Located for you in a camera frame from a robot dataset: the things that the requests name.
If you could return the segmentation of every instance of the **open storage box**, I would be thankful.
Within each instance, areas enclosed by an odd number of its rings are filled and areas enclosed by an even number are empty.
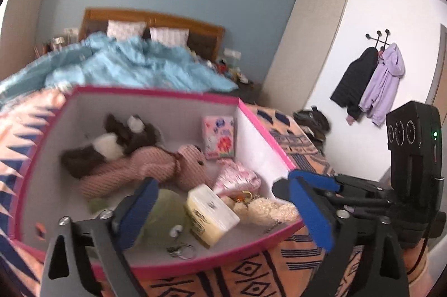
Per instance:
[[[237,98],[162,90],[76,88],[43,130],[30,160],[21,169],[23,180],[14,190],[17,198],[12,208],[14,219],[9,236],[41,261],[61,217],[70,216],[75,221],[92,218],[79,191],[79,181],[63,169],[60,154],[103,134],[103,122],[108,113],[121,121],[139,115],[143,121],[160,129],[170,151],[176,151],[181,144],[203,146],[203,116],[234,116],[235,160],[261,177],[260,194],[264,197],[274,198],[273,182],[286,178],[293,167],[256,115]],[[209,175],[216,177],[215,161],[207,161],[207,165]],[[44,239],[36,233],[37,223],[46,229]],[[189,261],[172,258],[165,249],[146,245],[126,250],[124,255],[137,278],[167,278],[247,258],[278,244],[302,225],[301,221],[279,225],[265,234],[265,227],[238,224],[209,249],[187,235],[183,242],[193,245],[197,251],[197,257]],[[101,276],[99,263],[92,264],[95,273]]]

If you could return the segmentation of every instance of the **yellow soap bar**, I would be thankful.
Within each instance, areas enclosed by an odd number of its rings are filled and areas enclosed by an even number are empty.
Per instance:
[[[186,210],[192,220],[191,230],[209,246],[239,223],[239,217],[207,185],[189,191]]]

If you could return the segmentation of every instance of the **pillow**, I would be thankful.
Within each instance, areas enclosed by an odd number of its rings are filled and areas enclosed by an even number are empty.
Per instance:
[[[107,36],[115,37],[118,41],[124,41],[134,36],[142,36],[146,22],[121,22],[109,21]]]
[[[151,40],[168,47],[180,46],[186,48],[189,30],[180,28],[151,27]]]

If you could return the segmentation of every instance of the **pink plush toy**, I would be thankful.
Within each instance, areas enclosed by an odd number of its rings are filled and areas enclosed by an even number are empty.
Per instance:
[[[183,191],[205,183],[212,187],[206,174],[205,155],[194,145],[181,146],[178,153],[158,147],[143,147],[130,157],[100,165],[80,181],[82,194],[88,199],[103,197],[134,180],[152,177],[158,182],[170,179]]]

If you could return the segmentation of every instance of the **hood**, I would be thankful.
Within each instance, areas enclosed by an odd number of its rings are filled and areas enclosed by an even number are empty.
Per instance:
[[[382,54],[382,58],[391,75],[401,77],[405,74],[404,59],[401,50],[399,50],[399,47],[395,43],[388,46]]]

